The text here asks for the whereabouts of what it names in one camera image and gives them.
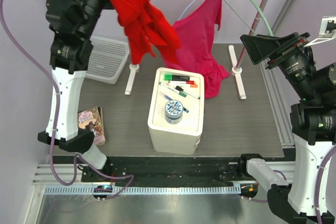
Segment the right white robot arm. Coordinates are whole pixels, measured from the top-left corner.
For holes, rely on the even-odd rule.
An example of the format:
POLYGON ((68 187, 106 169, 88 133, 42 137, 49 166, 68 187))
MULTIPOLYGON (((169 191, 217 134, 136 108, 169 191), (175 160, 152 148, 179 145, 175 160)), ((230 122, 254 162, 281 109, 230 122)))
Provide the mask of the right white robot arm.
POLYGON ((258 154, 243 154, 237 173, 258 181, 271 212, 287 223, 334 223, 326 188, 335 154, 335 64, 317 69, 308 37, 309 33, 241 36, 252 63, 266 61, 266 69, 279 68, 300 100, 290 111, 296 149, 292 182, 282 179, 258 154))

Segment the red t shirt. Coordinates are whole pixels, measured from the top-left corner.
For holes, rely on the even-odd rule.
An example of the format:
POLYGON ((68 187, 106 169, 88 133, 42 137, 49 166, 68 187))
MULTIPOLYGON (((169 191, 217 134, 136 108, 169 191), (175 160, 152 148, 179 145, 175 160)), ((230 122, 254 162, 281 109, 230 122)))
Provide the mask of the red t shirt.
POLYGON ((155 46, 162 57, 177 63, 176 51, 181 44, 173 26, 150 0, 110 0, 124 28, 131 49, 132 64, 137 65, 145 54, 155 56, 155 46))

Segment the mint green hanger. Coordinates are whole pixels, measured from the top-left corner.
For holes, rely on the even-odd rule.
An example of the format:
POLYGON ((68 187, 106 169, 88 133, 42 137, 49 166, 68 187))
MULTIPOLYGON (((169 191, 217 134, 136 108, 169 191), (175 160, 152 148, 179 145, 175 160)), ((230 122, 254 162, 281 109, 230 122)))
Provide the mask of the mint green hanger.
POLYGON ((250 33, 252 35, 257 35, 256 29, 261 20, 266 27, 268 35, 271 36, 274 35, 270 23, 264 13, 264 9, 266 7, 268 0, 261 0, 259 4, 256 2, 256 0, 242 0, 234 4, 233 6, 230 4, 228 0, 223 1, 236 14, 236 16, 249 28, 250 33), (244 20, 244 17, 247 15, 247 13, 250 12, 252 14, 255 14, 254 21, 251 25, 244 20))

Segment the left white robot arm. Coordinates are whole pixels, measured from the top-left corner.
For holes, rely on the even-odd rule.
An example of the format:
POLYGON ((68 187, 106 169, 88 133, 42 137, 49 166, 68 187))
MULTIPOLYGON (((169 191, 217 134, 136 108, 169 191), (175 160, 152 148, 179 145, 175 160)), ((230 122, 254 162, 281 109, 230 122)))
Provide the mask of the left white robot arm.
POLYGON ((93 49, 91 35, 109 0, 47 0, 46 20, 54 32, 50 48, 53 88, 50 119, 38 141, 79 154, 94 167, 93 174, 105 182, 112 174, 107 157, 95 146, 90 130, 78 127, 81 87, 93 49))

